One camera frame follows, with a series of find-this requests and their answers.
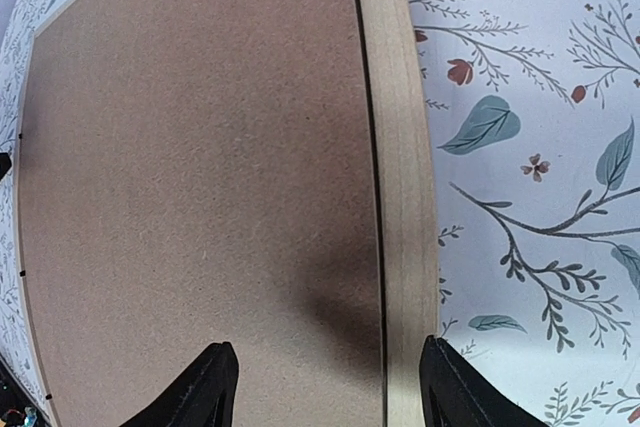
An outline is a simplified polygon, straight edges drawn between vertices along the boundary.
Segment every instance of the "cork texture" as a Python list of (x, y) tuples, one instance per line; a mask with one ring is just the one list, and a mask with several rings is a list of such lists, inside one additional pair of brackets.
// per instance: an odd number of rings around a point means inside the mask
[(77, 0), (35, 41), (22, 265), (62, 426), (117, 426), (210, 342), (234, 426), (382, 425), (354, 0)]

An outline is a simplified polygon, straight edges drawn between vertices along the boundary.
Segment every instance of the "leaf pattern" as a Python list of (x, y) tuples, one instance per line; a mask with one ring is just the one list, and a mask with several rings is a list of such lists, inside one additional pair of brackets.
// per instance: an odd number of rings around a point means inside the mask
[(596, 166), (596, 179), (607, 190), (618, 190), (627, 172), (631, 154), (633, 153), (634, 127), (629, 128), (616, 137), (606, 148)]
[[(553, 388), (553, 401), (532, 412), (548, 425), (640, 425), (640, 386), (638, 399), (627, 388), (621, 404), (599, 408), (618, 402), (611, 386), (640, 374), (640, 1), (409, 4), (421, 33), (438, 221), (465, 225), (460, 241), (438, 237), (441, 288), (454, 292), (442, 315), (482, 318), (479, 306), (490, 305), (527, 322), (530, 347), (523, 336), (493, 339), (470, 358), (535, 352), (533, 364), (509, 366), (519, 382), (507, 394), (526, 403)], [(515, 134), (501, 131), (504, 111), (467, 110), (487, 95), (509, 101)], [(462, 352), (473, 339), (492, 339), (481, 325), (452, 324), (448, 338)], [(602, 381), (584, 359), (602, 359), (616, 378)], [(504, 382), (495, 364), (476, 365)], [(548, 375), (531, 375), (538, 367)]]
[(466, 155), (481, 147), (511, 139), (520, 132), (520, 119), (509, 104), (495, 95), (481, 99), (471, 109), (453, 139), (440, 148), (454, 155)]
[(631, 284), (640, 298), (640, 255), (628, 245), (620, 244), (611, 249), (611, 257), (620, 262), (629, 272)]
[(469, 321), (469, 327), (480, 332), (494, 329), (514, 329), (527, 332), (524, 327), (508, 315), (478, 315)]

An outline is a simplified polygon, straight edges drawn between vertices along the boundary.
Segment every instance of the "white wallpaper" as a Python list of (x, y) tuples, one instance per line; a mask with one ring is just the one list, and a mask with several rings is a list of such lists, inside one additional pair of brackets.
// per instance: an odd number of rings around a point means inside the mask
[(549, 425), (636, 422), (640, 0), (409, 4), (442, 334)]

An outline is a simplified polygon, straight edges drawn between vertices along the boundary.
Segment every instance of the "wooden frame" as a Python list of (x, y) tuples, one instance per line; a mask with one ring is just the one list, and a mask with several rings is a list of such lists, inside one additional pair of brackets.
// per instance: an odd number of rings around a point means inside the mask
[(437, 333), (433, 169), (407, 0), (360, 0), (373, 109), (382, 228), (386, 425), (424, 425), (418, 365)]
[[(48, 384), (44, 376), (44, 371), (41, 368), (40, 352), (38, 350), (38, 341), (36, 338), (35, 329), (31, 322), (31, 314), (29, 310), (29, 290), (27, 288), (25, 271), (22, 268), (22, 242), (20, 237), (20, 209), (18, 208), (18, 182), (20, 178), (20, 169), (18, 168), (20, 159), (20, 140), (22, 134), (20, 133), (22, 127), (22, 107), (24, 106), (26, 91), (27, 91), (27, 77), (29, 76), (29, 68), (31, 65), (31, 54), (27, 58), (27, 64), (25, 66), (25, 79), (20, 90), (19, 110), (18, 118), (16, 120), (16, 138), (15, 147), (13, 149), (14, 165), (13, 165), (13, 237), (16, 246), (16, 272), (20, 277), (18, 280), (18, 289), (20, 291), (20, 308), (24, 314), (24, 324), (27, 331), (27, 337), (29, 339), (29, 348), (31, 350), (31, 357), (34, 360), (33, 369), (36, 372), (36, 377), (40, 383), (40, 387), (44, 390), (45, 395), (48, 391)], [(48, 412), (45, 414), (48, 416), (46, 421), (51, 424), (52, 427), (58, 427), (59, 422), (56, 419), (55, 408), (51, 402), (48, 402)]]

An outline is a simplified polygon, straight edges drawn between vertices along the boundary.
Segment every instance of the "small pink flower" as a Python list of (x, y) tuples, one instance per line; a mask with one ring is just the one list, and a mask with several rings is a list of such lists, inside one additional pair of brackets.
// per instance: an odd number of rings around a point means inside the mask
[(584, 97), (587, 95), (587, 88), (584, 85), (578, 85), (573, 92), (571, 93), (571, 98), (576, 104), (579, 104), (584, 100)]
[(535, 182), (542, 182), (542, 174), (549, 172), (551, 164), (546, 160), (544, 162), (540, 162), (540, 154), (529, 157), (529, 162), (531, 162), (531, 165), (523, 165), (520, 167), (522, 172), (524, 175), (529, 175), (533, 172), (533, 180)]
[(473, 80), (473, 67), (469, 62), (462, 59), (453, 59), (447, 62), (453, 65), (447, 73), (450, 81), (462, 85), (469, 84)]
[(627, 419), (627, 422), (629, 422), (630, 424), (632, 424), (633, 422), (635, 422), (636, 420), (640, 419), (640, 407), (636, 407), (636, 410), (634, 410), (633, 412), (631, 412), (631, 415), (629, 416), (629, 418)]
[(413, 32), (416, 35), (416, 42), (424, 42), (426, 40), (429, 40), (429, 38), (424, 35), (424, 31), (415, 29)]

